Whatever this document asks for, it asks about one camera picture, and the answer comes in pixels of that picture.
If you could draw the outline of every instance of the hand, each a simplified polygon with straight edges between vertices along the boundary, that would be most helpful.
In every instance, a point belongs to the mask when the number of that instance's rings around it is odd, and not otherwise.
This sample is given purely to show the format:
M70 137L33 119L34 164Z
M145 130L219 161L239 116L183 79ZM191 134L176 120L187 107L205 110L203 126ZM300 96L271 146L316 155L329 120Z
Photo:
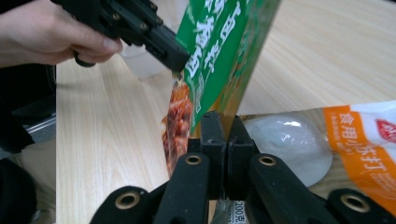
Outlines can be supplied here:
M74 20L50 0L35 0L0 14L0 67L56 64L74 57L102 63L122 50L112 40Z

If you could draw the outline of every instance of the metal ring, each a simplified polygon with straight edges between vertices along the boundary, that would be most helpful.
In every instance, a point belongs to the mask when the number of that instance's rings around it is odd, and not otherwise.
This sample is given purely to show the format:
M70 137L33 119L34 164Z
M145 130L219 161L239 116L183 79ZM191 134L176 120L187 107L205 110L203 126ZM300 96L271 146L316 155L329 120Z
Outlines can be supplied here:
M125 199L132 197L130 202L125 202ZM116 207L121 210L129 209L136 206L140 201L140 195L135 191L129 191L121 194L116 200Z
M200 156L189 156L186 158L185 162L189 165L197 165L201 163L202 158Z
M273 166L276 164L276 160L272 157L269 156L261 156L259 158L259 162L263 165L267 165L267 166Z
M343 194L341 195L341 202L348 208L360 212L366 213L370 211L370 205L364 201L362 198L353 194Z
M118 21L120 19L120 14L118 13L113 13L113 19Z
M148 29L148 26L147 26L145 23L140 22L140 29L142 29L142 30L147 30L147 29Z

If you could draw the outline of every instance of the red logo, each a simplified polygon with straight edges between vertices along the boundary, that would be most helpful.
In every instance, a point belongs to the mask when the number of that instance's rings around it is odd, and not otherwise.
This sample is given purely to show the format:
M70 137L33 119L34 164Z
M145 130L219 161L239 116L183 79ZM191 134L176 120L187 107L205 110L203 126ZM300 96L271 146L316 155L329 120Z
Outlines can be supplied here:
M396 124L384 119L376 119L376 127L382 138L392 143L396 143Z

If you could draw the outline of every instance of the green snack package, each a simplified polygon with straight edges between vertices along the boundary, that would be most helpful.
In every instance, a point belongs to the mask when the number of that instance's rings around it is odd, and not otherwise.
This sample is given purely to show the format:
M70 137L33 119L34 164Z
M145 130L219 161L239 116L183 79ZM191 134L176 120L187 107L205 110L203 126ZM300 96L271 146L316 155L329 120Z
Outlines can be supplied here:
M187 152L189 137L199 137L200 118L221 115L226 135L248 85L280 0L190 1L177 41L191 55L176 74L163 124L163 145L171 175Z

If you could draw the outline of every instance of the wooden table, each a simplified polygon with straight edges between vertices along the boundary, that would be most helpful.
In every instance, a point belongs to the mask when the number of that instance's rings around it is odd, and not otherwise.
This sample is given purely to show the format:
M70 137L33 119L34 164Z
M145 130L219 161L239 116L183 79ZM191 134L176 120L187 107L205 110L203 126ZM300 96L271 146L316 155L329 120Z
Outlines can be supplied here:
M283 0L238 113L394 100L395 62L396 4ZM57 223L89 223L113 190L167 180L170 72L139 79L115 56L62 63L57 83Z

